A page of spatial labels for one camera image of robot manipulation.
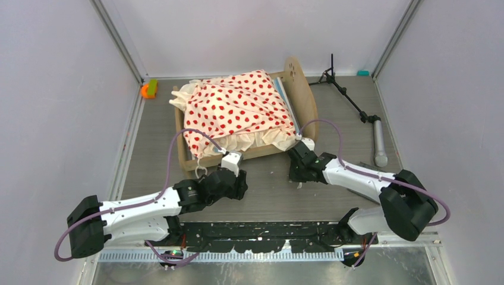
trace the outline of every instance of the metal cylinder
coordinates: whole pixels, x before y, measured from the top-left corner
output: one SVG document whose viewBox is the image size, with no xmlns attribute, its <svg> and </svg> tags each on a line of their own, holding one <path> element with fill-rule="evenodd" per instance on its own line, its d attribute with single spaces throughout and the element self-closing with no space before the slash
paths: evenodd
<svg viewBox="0 0 504 285">
<path fill-rule="evenodd" d="M 388 158 L 385 153 L 385 143 L 383 142 L 382 122 L 376 120 L 373 123 L 374 129 L 374 163 L 378 167 L 387 166 Z"/>
</svg>

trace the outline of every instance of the doll bed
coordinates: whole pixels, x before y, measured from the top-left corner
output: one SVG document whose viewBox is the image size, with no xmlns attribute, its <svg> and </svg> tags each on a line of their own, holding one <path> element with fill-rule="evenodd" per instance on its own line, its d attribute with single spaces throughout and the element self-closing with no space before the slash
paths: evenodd
<svg viewBox="0 0 504 285">
<path fill-rule="evenodd" d="M 285 94 L 292 107 L 292 117 L 295 118 L 298 126 L 303 126 L 306 122 L 317 119 L 317 106 L 308 82 L 303 74 L 301 66 L 297 59 L 293 56 L 285 61 L 284 70 L 281 72 L 270 73 L 271 79 L 280 78 L 282 81 Z M 175 127 L 177 132 L 184 127 L 184 112 L 179 108 L 175 108 Z M 319 133 L 317 123 L 310 124 L 303 130 L 303 137 L 311 138 L 316 141 Z M 189 152 L 188 145 L 183 136 L 177 138 L 177 151 L 179 163 L 186 176 L 191 176 L 191 171 L 196 169 L 197 160 Z M 263 145 L 260 147 L 249 148 L 242 151 L 243 159 L 252 159 L 255 157 L 267 156 L 270 154 L 282 152 L 274 145 Z M 216 166 L 221 162 L 222 155 L 204 157 L 200 159 L 199 165 L 203 167 Z"/>
</svg>

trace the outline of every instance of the wooden floor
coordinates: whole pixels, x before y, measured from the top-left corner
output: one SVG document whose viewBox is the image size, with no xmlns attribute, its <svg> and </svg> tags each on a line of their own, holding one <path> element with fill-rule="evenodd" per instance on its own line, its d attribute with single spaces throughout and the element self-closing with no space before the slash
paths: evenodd
<svg viewBox="0 0 504 285">
<path fill-rule="evenodd" d="M 308 82 L 318 78 L 308 78 Z M 338 77 L 339 85 L 368 115 L 384 114 L 370 77 Z M 158 192 L 166 176 L 168 145 L 175 134 L 174 107 L 168 103 L 173 86 L 181 87 L 188 80 L 159 81 L 157 98 L 145 102 L 122 199 Z M 373 128 L 362 123 L 357 111 L 332 85 L 312 86 L 319 118 L 334 121 L 344 139 L 343 158 L 351 163 L 373 165 Z M 398 172 L 399 161 L 387 124 L 383 135 L 389 163 L 386 172 Z M 331 126 L 320 126 L 317 154 L 338 151 L 338 137 Z M 241 169 L 247 171 L 248 191 L 241 201 L 223 198 L 198 213 L 180 216 L 181 221 L 301 221 L 339 220 L 352 207 L 374 207 L 375 204 L 345 188 L 322 183 L 289 183 L 289 158 L 280 153 L 245 160 Z M 173 150 L 170 184 L 185 179 Z"/>
</svg>

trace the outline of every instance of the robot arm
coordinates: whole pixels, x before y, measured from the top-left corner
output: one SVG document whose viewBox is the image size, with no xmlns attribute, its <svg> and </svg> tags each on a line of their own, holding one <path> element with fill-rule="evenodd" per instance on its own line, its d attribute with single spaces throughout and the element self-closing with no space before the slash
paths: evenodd
<svg viewBox="0 0 504 285">
<path fill-rule="evenodd" d="M 238 167 L 241 160 L 241 153 L 231 151 L 222 158 L 217 171 L 200 179 L 182 180 L 166 189 L 155 202 L 150 201 L 160 192 L 121 201 L 99 202 L 96 195 L 86 197 L 68 216 L 68 227 L 91 214 L 112 211 L 70 232 L 72 257 L 88 257 L 104 246 L 163 240 L 169 236 L 170 228 L 177 226 L 176 216 L 201 211 L 223 197 L 241 200 L 247 190 L 247 173 Z M 139 203 L 145 205 L 114 210 Z"/>
<path fill-rule="evenodd" d="M 291 158 L 289 178 L 294 182 L 322 182 L 346 187 L 380 207 L 353 208 L 339 222 L 342 236 L 392 231 L 403 239 L 414 241 L 438 211 L 433 199 L 409 188 L 381 178 L 398 180 L 425 189 L 417 177 L 402 170 L 398 174 L 378 172 L 343 161 L 333 154 L 313 152 L 314 143 L 303 138 L 287 151 Z M 363 176 L 347 169 L 372 173 L 378 178 Z"/>
</svg>

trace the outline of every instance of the white wall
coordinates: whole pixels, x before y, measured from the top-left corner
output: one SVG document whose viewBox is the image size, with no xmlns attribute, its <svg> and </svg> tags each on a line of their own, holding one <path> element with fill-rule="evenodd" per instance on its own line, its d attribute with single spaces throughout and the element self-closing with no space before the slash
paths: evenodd
<svg viewBox="0 0 504 285">
<path fill-rule="evenodd" d="M 502 284 L 504 2 L 424 1 L 379 77 L 405 168 L 453 216 L 460 284 Z"/>
<path fill-rule="evenodd" d="M 410 0 L 107 0 L 137 65 L 151 77 L 376 67 Z"/>
<path fill-rule="evenodd" d="M 0 283 L 75 284 L 82 261 L 53 248 L 83 197 L 107 198 L 137 83 L 89 1 L 0 11 Z"/>
</svg>

